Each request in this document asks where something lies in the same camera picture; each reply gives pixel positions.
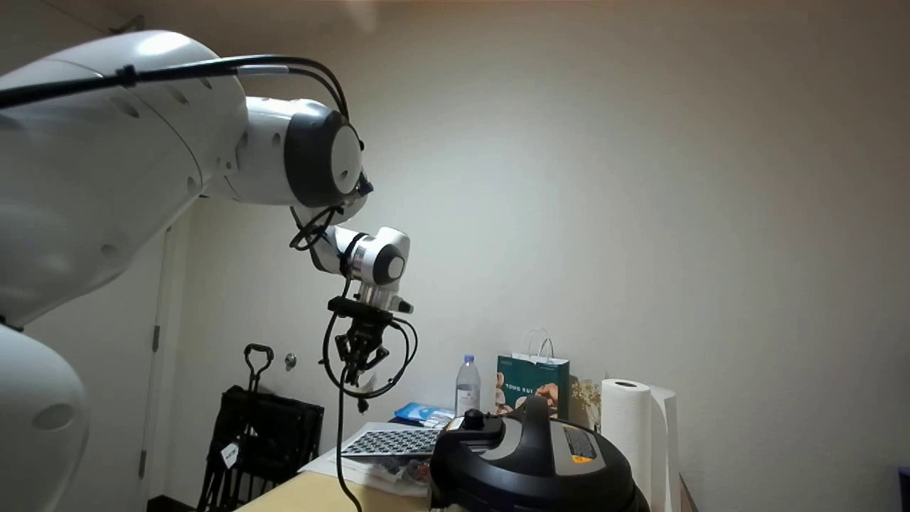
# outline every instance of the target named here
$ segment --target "door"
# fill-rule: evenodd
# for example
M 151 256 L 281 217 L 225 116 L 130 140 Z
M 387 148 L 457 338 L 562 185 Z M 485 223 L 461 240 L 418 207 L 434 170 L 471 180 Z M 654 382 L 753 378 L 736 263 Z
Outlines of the door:
M 120 278 L 25 327 L 83 377 L 91 401 L 87 446 L 60 512 L 144 510 L 140 452 L 162 256 L 164 233 L 153 236 Z

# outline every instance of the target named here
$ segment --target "label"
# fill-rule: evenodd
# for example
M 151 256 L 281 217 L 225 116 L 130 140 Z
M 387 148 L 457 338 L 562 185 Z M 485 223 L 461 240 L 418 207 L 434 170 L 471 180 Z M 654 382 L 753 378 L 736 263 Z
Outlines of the label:
M 470 391 L 470 388 L 457 388 L 457 391 L 454 391 L 454 415 L 464 415 L 464 412 L 470 412 L 470 411 L 481 411 L 478 392 Z
M 238 459 L 238 445 L 221 446 L 221 460 L 226 469 L 235 468 L 235 459 Z

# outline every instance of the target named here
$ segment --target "ceiling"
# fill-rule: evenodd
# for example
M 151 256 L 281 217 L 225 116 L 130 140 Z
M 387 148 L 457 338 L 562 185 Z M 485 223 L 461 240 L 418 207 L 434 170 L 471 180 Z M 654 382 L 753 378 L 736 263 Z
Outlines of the ceiling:
M 42 0 L 97 31 L 174 28 L 218 51 L 292 48 L 308 31 L 353 22 L 372 31 L 391 0 Z

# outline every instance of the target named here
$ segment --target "paper towel roll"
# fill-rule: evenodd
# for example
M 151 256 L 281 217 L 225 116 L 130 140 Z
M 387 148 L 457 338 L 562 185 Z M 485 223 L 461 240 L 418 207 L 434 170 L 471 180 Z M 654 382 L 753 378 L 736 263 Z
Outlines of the paper towel roll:
M 599 436 L 627 460 L 652 512 L 680 512 L 676 392 L 606 378 L 599 385 Z
M 652 418 L 654 445 L 663 450 L 654 452 L 652 463 L 660 463 L 663 493 L 654 493 L 654 503 L 663 503 L 666 512 L 681 510 L 681 485 L 680 485 L 680 436 L 676 436 L 676 392 L 652 388 L 656 418 Z
M 599 436 L 627 460 L 637 490 L 652 503 L 652 391 L 627 378 L 599 385 Z

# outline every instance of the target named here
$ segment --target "teal box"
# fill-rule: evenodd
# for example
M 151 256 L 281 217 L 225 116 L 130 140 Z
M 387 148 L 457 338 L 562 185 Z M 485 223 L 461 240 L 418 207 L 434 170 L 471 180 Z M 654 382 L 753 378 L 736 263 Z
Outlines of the teal box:
M 539 395 L 551 418 L 568 418 L 568 358 L 497 357 L 491 405 L 497 415 L 514 412 L 529 395 Z

